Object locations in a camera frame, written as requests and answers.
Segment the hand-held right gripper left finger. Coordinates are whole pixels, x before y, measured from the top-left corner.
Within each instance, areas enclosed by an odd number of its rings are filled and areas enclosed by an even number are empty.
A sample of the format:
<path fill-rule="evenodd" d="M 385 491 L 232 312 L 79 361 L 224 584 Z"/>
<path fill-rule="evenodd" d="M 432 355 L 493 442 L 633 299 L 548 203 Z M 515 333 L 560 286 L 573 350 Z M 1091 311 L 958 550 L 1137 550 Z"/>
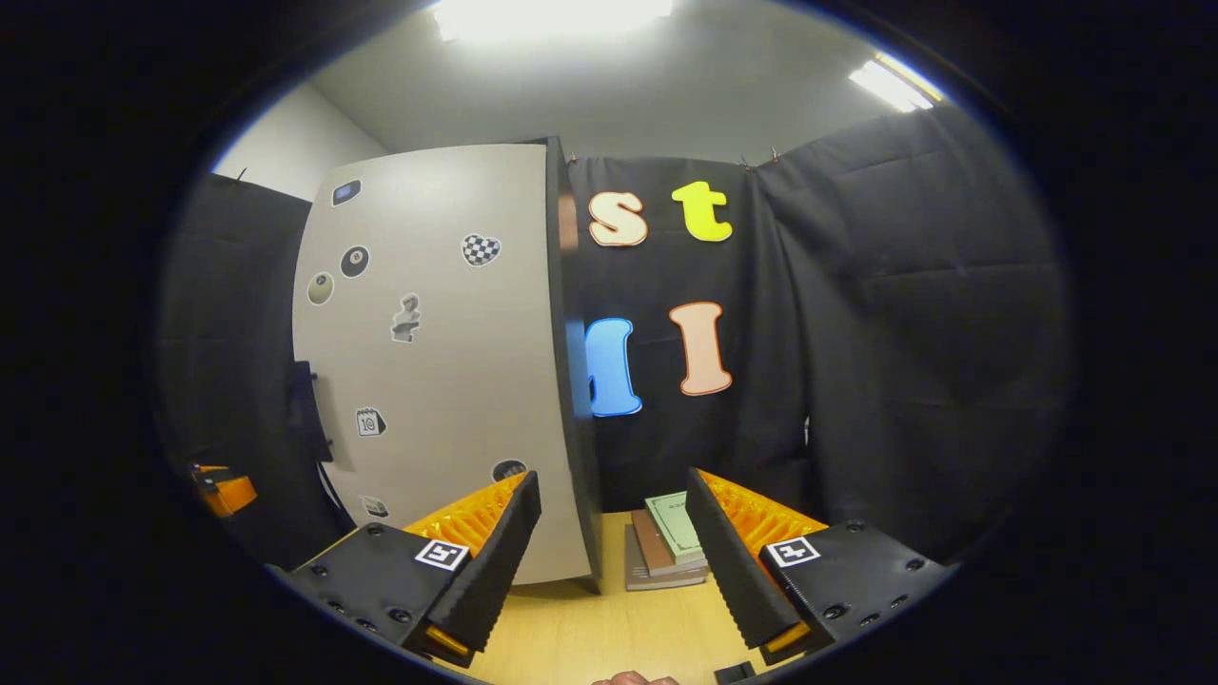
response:
<path fill-rule="evenodd" d="M 540 477 L 523 470 L 408 527 L 369 523 L 269 570 L 357 633 L 466 667 L 488 644 L 540 516 Z"/>

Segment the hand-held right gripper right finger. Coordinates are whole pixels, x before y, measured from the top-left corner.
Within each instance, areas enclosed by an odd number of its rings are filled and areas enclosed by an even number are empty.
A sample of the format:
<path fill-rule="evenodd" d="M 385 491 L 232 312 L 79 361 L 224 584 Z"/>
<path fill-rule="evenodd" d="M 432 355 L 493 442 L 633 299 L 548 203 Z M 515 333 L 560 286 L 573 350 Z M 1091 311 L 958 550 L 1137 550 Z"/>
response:
<path fill-rule="evenodd" d="M 957 572 L 867 520 L 828 525 L 702 469 L 685 508 L 745 646 L 770 665 L 875 633 Z"/>

